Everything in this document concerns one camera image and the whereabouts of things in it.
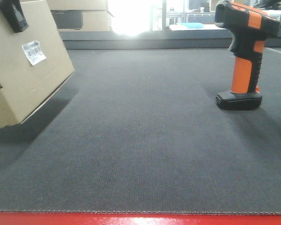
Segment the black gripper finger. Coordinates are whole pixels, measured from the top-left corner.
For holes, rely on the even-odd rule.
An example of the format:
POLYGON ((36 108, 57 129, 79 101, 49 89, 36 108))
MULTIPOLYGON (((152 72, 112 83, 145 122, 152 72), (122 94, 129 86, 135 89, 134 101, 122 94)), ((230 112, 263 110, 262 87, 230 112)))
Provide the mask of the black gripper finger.
POLYGON ((19 0, 0 0, 0 11, 14 33, 23 32, 29 27, 19 0))

